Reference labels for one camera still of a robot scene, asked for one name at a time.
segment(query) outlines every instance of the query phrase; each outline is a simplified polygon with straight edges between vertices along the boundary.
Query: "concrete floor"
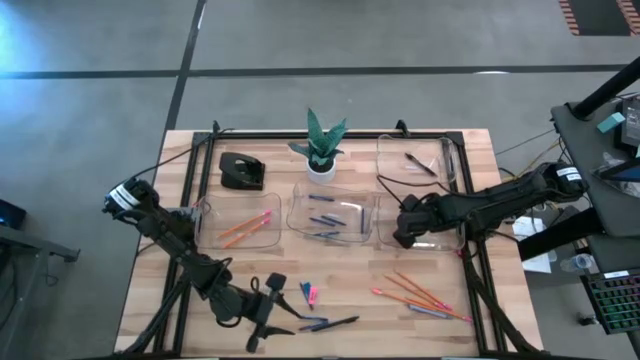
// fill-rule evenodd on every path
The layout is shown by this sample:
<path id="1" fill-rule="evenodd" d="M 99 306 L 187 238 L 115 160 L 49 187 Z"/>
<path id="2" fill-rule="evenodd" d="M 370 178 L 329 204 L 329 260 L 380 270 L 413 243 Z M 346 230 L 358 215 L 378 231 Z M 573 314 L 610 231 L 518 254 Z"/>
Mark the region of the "concrete floor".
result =
<path id="1" fill-rule="evenodd" d="M 177 70 L 195 7 L 195 0 L 2 0 L 0 71 Z M 191 68 L 619 64 L 639 50 L 637 38 L 570 35 L 555 0 L 209 0 Z M 213 119 L 241 129 L 302 128 L 311 106 L 329 121 L 347 116 L 352 128 L 397 119 L 489 128 L 499 151 L 551 129 L 551 106 L 584 97 L 610 76 L 192 78 L 176 128 L 209 128 Z M 25 359 L 113 349 L 137 235 L 100 212 L 102 198 L 156 161 L 175 85 L 175 78 L 0 80 L 0 198 L 28 210 L 29 232 L 82 248 L 76 264 L 51 261 L 60 282 L 38 290 Z M 555 138 L 498 162 L 518 171 Z M 588 309 L 575 283 L 549 286 L 529 276 L 545 348 L 635 358 L 626 339 L 573 323 L 573 312 Z"/>

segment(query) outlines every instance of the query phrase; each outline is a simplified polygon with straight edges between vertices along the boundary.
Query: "transparent container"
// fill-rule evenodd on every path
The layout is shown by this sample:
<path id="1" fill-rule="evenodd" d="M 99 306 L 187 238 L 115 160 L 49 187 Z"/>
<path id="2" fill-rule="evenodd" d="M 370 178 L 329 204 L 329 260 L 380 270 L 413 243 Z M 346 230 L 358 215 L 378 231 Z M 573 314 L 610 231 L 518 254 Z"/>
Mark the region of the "transparent container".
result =
<path id="1" fill-rule="evenodd" d="M 402 246 L 393 238 L 393 232 L 398 228 L 396 223 L 398 215 L 400 215 L 398 202 L 390 195 L 380 196 L 376 218 L 378 239 L 388 247 L 401 249 Z M 458 234 L 456 229 L 452 229 L 437 233 L 427 232 L 418 236 L 416 243 L 409 250 L 455 251 L 462 249 L 463 246 L 464 237 Z"/>
<path id="2" fill-rule="evenodd" d="M 287 225 L 317 240 L 363 243 L 371 235 L 375 202 L 367 191 L 300 181 L 293 189 Z"/>
<path id="3" fill-rule="evenodd" d="M 446 137 L 398 139 L 382 135 L 377 141 L 377 174 L 414 185 L 398 184 L 387 179 L 385 184 L 396 194 L 411 193 L 415 185 L 437 186 L 440 183 L 449 188 L 449 183 L 456 180 L 459 169 L 456 149 L 455 144 Z"/>
<path id="4" fill-rule="evenodd" d="M 198 203 L 202 216 L 196 222 L 196 244 L 204 249 L 229 250 L 274 246 L 282 231 L 281 207 L 280 197 L 275 193 L 244 197 L 208 195 Z M 258 226 L 267 219 L 268 223 Z M 243 223 L 246 224 L 228 232 Z"/>

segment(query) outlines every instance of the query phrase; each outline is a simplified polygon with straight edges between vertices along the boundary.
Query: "wooden tabletop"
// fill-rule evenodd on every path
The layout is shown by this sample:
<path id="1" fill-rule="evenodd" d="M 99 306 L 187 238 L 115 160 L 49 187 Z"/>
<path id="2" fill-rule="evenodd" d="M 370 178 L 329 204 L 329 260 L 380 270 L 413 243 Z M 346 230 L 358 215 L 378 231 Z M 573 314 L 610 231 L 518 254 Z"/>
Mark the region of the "wooden tabletop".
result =
<path id="1" fill-rule="evenodd" d="M 475 190 L 500 183 L 488 130 L 462 130 Z M 161 160 L 168 159 L 191 146 L 193 131 L 169 131 Z M 384 194 L 376 184 L 376 141 L 344 140 L 345 151 L 337 160 L 338 171 L 331 186 L 367 190 Z M 224 151 L 241 152 L 266 163 L 265 188 L 262 192 L 230 191 L 220 185 L 218 169 Z M 192 201 L 197 196 L 202 155 L 194 179 Z M 161 205 L 177 207 L 187 167 L 188 155 L 158 169 L 155 189 Z M 335 244 L 304 238 L 287 228 L 286 215 L 298 181 L 307 179 L 305 159 L 288 149 L 282 140 L 216 141 L 214 162 L 209 177 L 209 194 L 216 196 L 256 196 L 276 193 L 282 199 L 281 239 L 271 248 L 256 250 L 200 249 L 212 258 L 231 256 L 233 284 L 249 288 L 252 276 L 262 283 L 271 272 L 288 277 L 285 299 L 298 311 L 309 314 L 299 282 L 309 281 L 318 287 L 318 304 L 311 315 L 338 320 L 352 315 L 360 319 L 318 333 L 295 336 L 272 336 L 261 340 L 254 356 L 269 357 L 426 357 L 477 355 L 473 326 L 460 320 L 442 320 L 411 312 L 405 305 L 373 295 L 372 287 L 401 296 L 404 290 L 384 275 L 400 270 L 427 287 L 463 315 L 470 314 L 466 282 L 461 260 L 453 252 L 407 251 L 382 246 L 377 231 L 363 244 Z M 421 188 L 416 195 L 436 192 L 437 187 Z M 501 229 L 510 232 L 507 227 Z M 140 246 L 148 244 L 143 239 Z M 542 342 L 518 254 L 511 240 L 499 237 L 487 242 L 498 301 L 513 324 L 534 346 Z M 168 256 L 157 246 L 142 253 L 135 262 L 129 292 L 118 332 L 116 350 L 130 345 L 158 309 L 167 270 Z M 489 312 L 482 306 L 490 348 L 495 348 Z M 272 312 L 269 324 L 297 332 L 308 321 L 295 319 L 281 309 Z M 168 327 L 168 343 L 173 339 L 173 322 Z M 183 342 L 183 356 L 246 357 L 245 344 L 253 324 L 243 320 L 233 329 L 219 327 L 209 304 L 192 294 Z"/>

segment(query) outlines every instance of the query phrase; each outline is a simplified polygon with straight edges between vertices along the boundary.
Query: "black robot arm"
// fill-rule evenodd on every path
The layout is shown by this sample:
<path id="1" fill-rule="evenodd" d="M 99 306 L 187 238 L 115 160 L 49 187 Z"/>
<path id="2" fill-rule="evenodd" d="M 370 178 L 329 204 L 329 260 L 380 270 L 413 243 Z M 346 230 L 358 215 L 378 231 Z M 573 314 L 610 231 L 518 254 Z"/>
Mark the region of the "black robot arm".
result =
<path id="1" fill-rule="evenodd" d="M 469 238 L 477 239 L 498 228 L 507 217 L 522 215 L 547 200 L 576 201 L 586 189 L 575 167 L 558 162 L 543 163 L 515 180 L 471 194 L 432 193 L 420 199 L 409 195 L 402 201 L 393 236 L 408 249 L 416 236 L 427 231 L 445 231 L 464 224 Z"/>
<path id="2" fill-rule="evenodd" d="M 199 254 L 194 242 L 195 224 L 190 215 L 180 211 L 169 212 L 159 204 L 158 193 L 144 180 L 129 179 L 115 187 L 105 198 L 103 212 L 136 227 L 143 235 L 175 259 L 185 271 L 186 277 L 200 297 L 209 300 L 216 322 L 223 327 L 234 327 L 246 318 L 256 323 L 256 328 L 247 342 L 246 350 L 255 352 L 258 339 L 270 335 L 294 335 L 293 332 L 267 326 L 267 320 L 274 304 L 279 305 L 294 316 L 301 318 L 289 306 L 280 292 L 286 277 L 271 274 L 266 282 L 269 294 L 259 291 L 259 281 L 253 278 L 252 291 L 246 291 L 230 284 L 231 272 L 227 266 L 231 258 L 213 260 Z"/>

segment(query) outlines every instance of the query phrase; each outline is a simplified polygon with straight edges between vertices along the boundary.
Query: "orange pencil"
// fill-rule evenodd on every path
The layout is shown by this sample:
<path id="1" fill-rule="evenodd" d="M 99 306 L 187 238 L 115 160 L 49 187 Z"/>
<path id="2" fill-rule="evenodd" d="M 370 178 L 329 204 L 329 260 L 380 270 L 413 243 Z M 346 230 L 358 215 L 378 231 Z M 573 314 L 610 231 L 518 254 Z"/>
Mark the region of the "orange pencil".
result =
<path id="1" fill-rule="evenodd" d="M 386 292 L 384 292 L 384 291 L 382 291 L 382 290 L 380 290 L 378 288 L 372 288 L 371 292 L 373 292 L 376 295 L 382 295 L 382 296 L 386 296 L 386 297 L 394 299 L 394 300 L 398 300 L 398 301 L 403 302 L 405 304 L 417 305 L 413 301 L 409 301 L 409 300 L 401 298 L 400 296 L 396 296 L 396 295 L 393 295 L 393 294 L 386 293 Z"/>
<path id="2" fill-rule="evenodd" d="M 429 303 L 432 303 L 433 305 L 436 305 L 436 304 L 433 302 L 433 300 L 431 300 L 431 299 L 427 298 L 426 296 L 424 296 L 424 295 L 420 294 L 419 292 L 417 292 L 417 291 L 415 291 L 415 290 L 413 290 L 413 289 L 409 288 L 408 286 L 406 286 L 405 284 L 403 284 L 403 283 L 399 282 L 398 280 L 396 280 L 396 279 L 392 278 L 391 276 L 387 276 L 387 275 L 385 275 L 384 277 L 385 277 L 385 278 L 387 278 L 387 280 L 391 281 L 392 283 L 394 283 L 394 284 L 396 284 L 396 285 L 400 286 L 401 288 L 403 288 L 403 289 L 407 290 L 408 292 L 412 293 L 413 295 L 415 295 L 415 296 L 417 296 L 417 297 L 419 297 L 419 298 L 421 298 L 421 299 L 423 299 L 423 300 L 425 300 L 425 301 L 428 301 Z"/>
<path id="3" fill-rule="evenodd" d="M 398 276 L 400 276 L 401 278 L 405 279 L 409 284 L 415 286 L 418 290 L 420 290 L 420 292 L 422 292 L 423 294 L 425 294 L 428 297 L 430 297 L 433 300 L 433 302 L 436 304 L 436 306 L 442 307 L 442 308 L 447 309 L 447 310 L 453 310 L 453 308 L 451 306 L 443 303 L 440 299 L 438 299 L 437 297 L 432 295 L 429 291 L 427 291 L 427 289 L 423 288 L 422 286 L 416 284 L 411 279 L 409 279 L 408 276 L 400 273 L 397 270 L 394 270 L 394 271 L 395 271 L 396 274 L 398 274 Z"/>
<path id="4" fill-rule="evenodd" d="M 247 235 L 251 234 L 252 232 L 255 232 L 256 230 L 258 230 L 260 228 L 260 226 L 266 225 L 270 221 L 271 221 L 271 218 L 266 218 L 266 219 L 262 220 L 258 225 L 256 225 L 256 226 L 252 227 L 251 229 L 247 230 L 247 232 L 245 232 L 244 234 L 238 235 L 233 240 L 231 240 L 228 243 L 224 244 L 224 246 L 222 248 L 226 249 L 229 246 L 237 243 L 238 241 L 240 241 L 240 240 L 244 239 L 245 237 L 247 237 Z"/>
<path id="5" fill-rule="evenodd" d="M 269 215 L 269 214 L 271 214 L 271 210 L 267 210 L 267 211 L 263 212 L 262 214 L 260 214 L 260 215 L 258 215 L 258 216 L 252 217 L 251 219 L 249 219 L 249 220 L 247 220 L 247 221 L 245 221 L 245 222 L 243 222 L 243 223 L 240 223 L 240 224 L 238 224 L 238 225 L 236 225 L 236 226 L 232 227 L 231 229 L 229 229 L 229 230 L 227 230 L 227 231 L 223 232 L 222 234 L 218 235 L 218 239 L 221 239 L 221 238 L 223 238 L 223 237 L 225 237 L 225 236 L 227 236 L 227 235 L 231 234 L 232 232 L 234 232 L 234 231 L 236 231 L 236 230 L 240 229 L 241 227 L 243 227 L 243 226 L 245 226 L 245 225 L 248 225 L 249 223 L 254 222 L 254 221 L 256 221 L 256 220 L 260 219 L 261 217 L 266 216 L 266 215 Z"/>

